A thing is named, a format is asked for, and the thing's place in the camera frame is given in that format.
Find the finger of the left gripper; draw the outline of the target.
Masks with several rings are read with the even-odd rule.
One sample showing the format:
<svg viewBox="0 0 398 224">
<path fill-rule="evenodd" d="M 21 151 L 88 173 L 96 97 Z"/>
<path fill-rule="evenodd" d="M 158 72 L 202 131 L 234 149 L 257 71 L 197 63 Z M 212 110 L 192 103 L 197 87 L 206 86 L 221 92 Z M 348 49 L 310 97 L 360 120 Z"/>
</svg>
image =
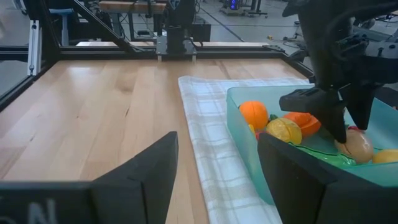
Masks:
<svg viewBox="0 0 398 224">
<path fill-rule="evenodd" d="M 346 142 L 346 103 L 340 100 L 337 91 L 324 91 L 320 88 L 296 89 L 281 96 L 279 106 L 282 111 L 310 113 L 319 120 L 334 140 Z"/>
<path fill-rule="evenodd" d="M 355 125 L 367 130 L 376 85 L 348 85 L 340 89 L 340 95 Z"/>
</svg>

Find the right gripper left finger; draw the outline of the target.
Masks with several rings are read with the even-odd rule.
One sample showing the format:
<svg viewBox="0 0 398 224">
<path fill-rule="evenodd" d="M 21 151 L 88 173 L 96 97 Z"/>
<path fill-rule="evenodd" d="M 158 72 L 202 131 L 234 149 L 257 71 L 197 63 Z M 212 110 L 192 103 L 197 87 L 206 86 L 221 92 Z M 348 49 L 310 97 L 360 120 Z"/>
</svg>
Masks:
<svg viewBox="0 0 398 224">
<path fill-rule="evenodd" d="M 178 164 L 175 131 L 91 181 L 0 181 L 0 224 L 165 224 Z"/>
</svg>

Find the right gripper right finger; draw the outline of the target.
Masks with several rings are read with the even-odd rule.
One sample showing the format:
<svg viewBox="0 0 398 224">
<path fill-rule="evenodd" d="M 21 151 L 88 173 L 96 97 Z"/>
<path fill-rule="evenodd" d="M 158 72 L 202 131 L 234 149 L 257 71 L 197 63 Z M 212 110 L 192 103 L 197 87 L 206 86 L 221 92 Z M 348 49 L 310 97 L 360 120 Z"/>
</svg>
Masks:
<svg viewBox="0 0 398 224">
<path fill-rule="evenodd" d="M 385 187 L 269 134 L 257 144 L 283 224 L 398 224 L 398 186 Z"/>
</svg>

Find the orange segmented tangerine toy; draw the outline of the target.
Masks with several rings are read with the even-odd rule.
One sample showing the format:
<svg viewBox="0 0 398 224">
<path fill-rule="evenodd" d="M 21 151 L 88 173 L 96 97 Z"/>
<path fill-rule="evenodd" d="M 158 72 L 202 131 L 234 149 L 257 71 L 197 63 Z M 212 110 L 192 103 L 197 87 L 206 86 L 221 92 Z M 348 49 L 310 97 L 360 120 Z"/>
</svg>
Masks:
<svg viewBox="0 0 398 224">
<path fill-rule="evenodd" d="M 316 134 L 321 127 L 319 120 L 310 113 L 289 112 L 283 115 L 283 118 L 289 119 L 297 124 L 301 129 L 303 137 Z"/>
</svg>

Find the green pea pod toy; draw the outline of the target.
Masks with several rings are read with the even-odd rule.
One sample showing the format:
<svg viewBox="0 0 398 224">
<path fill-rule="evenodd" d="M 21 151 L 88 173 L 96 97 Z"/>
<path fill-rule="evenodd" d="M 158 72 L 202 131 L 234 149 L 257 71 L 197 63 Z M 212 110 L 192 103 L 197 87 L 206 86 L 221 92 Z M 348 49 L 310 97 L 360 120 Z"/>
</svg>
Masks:
<svg viewBox="0 0 398 224">
<path fill-rule="evenodd" d="M 307 146 L 294 144 L 293 142 L 288 142 L 288 144 L 296 147 L 297 149 L 300 149 L 303 152 L 306 152 L 307 154 L 309 154 L 313 157 L 316 157 L 317 159 L 319 159 L 321 161 L 324 161 L 333 166 L 339 167 L 340 169 L 354 167 L 356 165 L 356 162 L 354 159 L 352 159 L 344 154 L 341 154 L 341 153 L 331 153 L 330 154 L 330 153 L 314 150 Z"/>
</svg>

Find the tan potato toy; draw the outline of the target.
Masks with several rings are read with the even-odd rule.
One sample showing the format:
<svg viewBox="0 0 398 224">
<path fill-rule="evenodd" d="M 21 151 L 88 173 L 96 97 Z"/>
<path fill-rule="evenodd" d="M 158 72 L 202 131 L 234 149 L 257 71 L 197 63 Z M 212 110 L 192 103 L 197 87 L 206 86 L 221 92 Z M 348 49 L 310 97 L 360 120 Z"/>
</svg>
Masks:
<svg viewBox="0 0 398 224">
<path fill-rule="evenodd" d="M 374 155 L 374 148 L 366 135 L 354 129 L 346 130 L 346 142 L 335 141 L 336 148 L 344 155 L 355 160 L 357 164 L 368 163 Z"/>
</svg>

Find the yellow lemon toy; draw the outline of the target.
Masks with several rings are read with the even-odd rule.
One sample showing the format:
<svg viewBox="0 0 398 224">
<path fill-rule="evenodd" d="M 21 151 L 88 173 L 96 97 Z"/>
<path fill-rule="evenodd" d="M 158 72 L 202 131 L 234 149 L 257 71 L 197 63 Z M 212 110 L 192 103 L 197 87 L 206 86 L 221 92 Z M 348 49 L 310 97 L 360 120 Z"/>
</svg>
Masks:
<svg viewBox="0 0 398 224">
<path fill-rule="evenodd" d="M 373 164 L 389 162 L 398 162 L 398 149 L 383 149 L 373 155 Z"/>
</svg>

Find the orange toy with green leaf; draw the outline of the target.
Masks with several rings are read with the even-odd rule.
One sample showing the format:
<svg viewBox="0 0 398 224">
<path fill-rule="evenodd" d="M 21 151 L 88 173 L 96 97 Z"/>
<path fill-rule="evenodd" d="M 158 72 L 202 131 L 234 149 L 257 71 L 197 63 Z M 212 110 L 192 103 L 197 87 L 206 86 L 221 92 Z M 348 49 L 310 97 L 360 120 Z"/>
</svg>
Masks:
<svg viewBox="0 0 398 224">
<path fill-rule="evenodd" d="M 253 125 L 255 130 L 264 129 L 268 120 L 268 110 L 260 101 L 245 101 L 239 106 L 243 118 L 247 124 Z"/>
</svg>

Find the teal translucent tupperware container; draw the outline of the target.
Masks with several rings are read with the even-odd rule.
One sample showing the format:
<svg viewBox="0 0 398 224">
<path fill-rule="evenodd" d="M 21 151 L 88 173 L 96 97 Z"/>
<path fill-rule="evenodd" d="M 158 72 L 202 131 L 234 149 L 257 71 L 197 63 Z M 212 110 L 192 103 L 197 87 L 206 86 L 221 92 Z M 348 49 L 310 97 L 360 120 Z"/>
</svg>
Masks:
<svg viewBox="0 0 398 224">
<path fill-rule="evenodd" d="M 254 187 L 266 203 L 273 204 L 272 195 L 262 172 L 257 152 L 257 139 L 250 131 L 238 107 L 245 101 L 260 101 L 268 112 L 278 117 L 285 113 L 280 109 L 279 99 L 298 89 L 293 86 L 245 86 L 227 91 L 227 125 L 239 154 L 246 166 Z M 374 146 L 374 153 L 383 149 L 398 149 L 398 110 L 375 98 L 371 108 L 368 129 L 365 132 Z M 339 153 L 333 140 L 316 133 L 304 138 L 299 145 L 326 153 Z M 343 168 L 348 172 L 385 187 L 398 186 L 398 162 L 355 165 Z"/>
</svg>

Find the white plaid cloth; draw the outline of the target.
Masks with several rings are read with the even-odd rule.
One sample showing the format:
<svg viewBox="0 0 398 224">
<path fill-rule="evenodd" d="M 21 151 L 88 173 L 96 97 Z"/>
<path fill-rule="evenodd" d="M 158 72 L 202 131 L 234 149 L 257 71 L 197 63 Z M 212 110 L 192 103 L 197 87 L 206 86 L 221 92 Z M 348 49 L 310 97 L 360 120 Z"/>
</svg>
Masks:
<svg viewBox="0 0 398 224">
<path fill-rule="evenodd" d="M 306 84 L 299 78 L 178 79 L 210 224 L 282 224 L 276 207 L 256 192 L 228 131 L 228 89 Z"/>
</svg>

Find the wooden-top workbench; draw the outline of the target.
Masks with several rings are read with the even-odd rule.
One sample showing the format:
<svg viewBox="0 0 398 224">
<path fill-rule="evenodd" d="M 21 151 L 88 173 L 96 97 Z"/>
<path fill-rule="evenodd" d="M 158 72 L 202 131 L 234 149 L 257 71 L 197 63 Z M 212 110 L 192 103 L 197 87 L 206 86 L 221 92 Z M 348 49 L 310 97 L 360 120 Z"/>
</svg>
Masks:
<svg viewBox="0 0 398 224">
<path fill-rule="evenodd" d="M 104 0 L 99 2 L 102 11 L 111 14 L 113 29 L 128 41 L 153 41 L 165 34 L 163 15 L 166 8 L 164 0 Z M 137 14 L 147 29 L 134 28 L 133 15 Z"/>
</svg>

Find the blue stool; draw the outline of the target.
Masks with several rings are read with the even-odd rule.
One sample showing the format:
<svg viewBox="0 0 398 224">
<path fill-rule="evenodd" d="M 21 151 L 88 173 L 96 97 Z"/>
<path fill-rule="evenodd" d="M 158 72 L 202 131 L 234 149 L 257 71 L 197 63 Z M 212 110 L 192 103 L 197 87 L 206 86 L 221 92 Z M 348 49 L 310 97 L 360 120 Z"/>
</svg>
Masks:
<svg viewBox="0 0 398 224">
<path fill-rule="evenodd" d="M 73 14 L 72 8 L 67 9 L 49 9 L 51 14 L 57 14 L 62 17 L 62 45 L 68 46 L 69 45 L 69 34 L 68 34 L 68 16 Z"/>
</svg>

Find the black frame corner piece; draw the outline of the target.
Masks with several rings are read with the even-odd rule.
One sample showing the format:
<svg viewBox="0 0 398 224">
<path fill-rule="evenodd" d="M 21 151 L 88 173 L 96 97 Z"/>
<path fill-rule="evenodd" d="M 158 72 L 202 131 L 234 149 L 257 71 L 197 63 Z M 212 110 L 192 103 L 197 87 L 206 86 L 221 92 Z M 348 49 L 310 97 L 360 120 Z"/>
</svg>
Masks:
<svg viewBox="0 0 398 224">
<path fill-rule="evenodd" d="M 308 56 L 309 54 L 307 50 L 296 50 L 294 53 L 289 55 L 289 58 L 302 63 Z"/>
</svg>

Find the black aluminium table frame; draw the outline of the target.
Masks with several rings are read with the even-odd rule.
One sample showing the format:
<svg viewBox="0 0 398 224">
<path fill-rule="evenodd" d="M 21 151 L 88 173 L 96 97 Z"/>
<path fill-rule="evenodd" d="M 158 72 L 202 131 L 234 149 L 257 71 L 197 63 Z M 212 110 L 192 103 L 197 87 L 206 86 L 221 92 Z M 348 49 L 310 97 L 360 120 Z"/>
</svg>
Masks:
<svg viewBox="0 0 398 224">
<path fill-rule="evenodd" d="M 55 36 L 49 9 L 45 0 L 23 0 L 28 6 L 29 16 L 34 22 L 34 28 L 40 30 L 40 36 L 44 40 L 38 43 L 38 64 L 28 71 L 28 76 L 19 82 L 14 88 L 0 96 L 0 112 L 9 106 L 28 87 L 39 79 L 46 71 L 60 60 L 154 60 L 162 58 L 167 60 L 196 59 L 241 59 L 241 58 L 278 58 L 285 61 L 296 71 L 313 80 L 313 72 L 302 62 L 287 55 L 276 45 L 261 45 L 250 42 L 204 42 L 196 44 L 190 39 L 184 40 L 185 53 L 170 54 L 163 46 L 165 40 L 159 37 L 155 45 L 143 46 L 130 44 L 118 37 L 106 24 L 99 20 L 93 13 L 80 2 L 73 2 L 73 10 L 92 23 L 100 32 L 110 39 L 111 46 L 103 42 L 93 42 L 87 47 L 61 46 Z"/>
</svg>

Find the silver aluminium bracket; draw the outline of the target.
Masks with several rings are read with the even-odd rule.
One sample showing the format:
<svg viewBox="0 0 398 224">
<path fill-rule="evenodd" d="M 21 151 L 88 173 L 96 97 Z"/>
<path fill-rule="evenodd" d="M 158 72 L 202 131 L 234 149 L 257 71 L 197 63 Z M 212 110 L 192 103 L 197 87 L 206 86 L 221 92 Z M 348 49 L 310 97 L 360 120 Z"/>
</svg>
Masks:
<svg viewBox="0 0 398 224">
<path fill-rule="evenodd" d="M 39 20 L 30 20 L 27 75 L 36 76 L 41 69 L 42 28 Z"/>
</svg>

